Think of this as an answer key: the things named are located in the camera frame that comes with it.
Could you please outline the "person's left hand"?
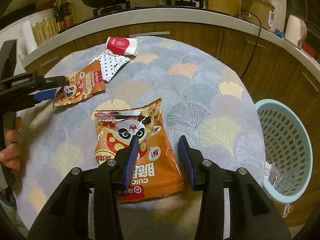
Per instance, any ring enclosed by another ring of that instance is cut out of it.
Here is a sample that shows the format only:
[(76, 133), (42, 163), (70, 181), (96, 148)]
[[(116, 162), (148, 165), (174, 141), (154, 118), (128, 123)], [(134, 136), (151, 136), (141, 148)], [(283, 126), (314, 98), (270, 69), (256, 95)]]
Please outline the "person's left hand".
[(10, 144), (5, 149), (1, 150), (0, 153), (1, 163), (15, 171), (18, 171), (21, 168), (21, 162), (18, 157), (20, 152), (18, 144), (20, 139), (19, 129), (21, 126), (22, 118), (18, 116), (15, 119), (13, 129), (9, 130), (5, 135), (5, 138)]

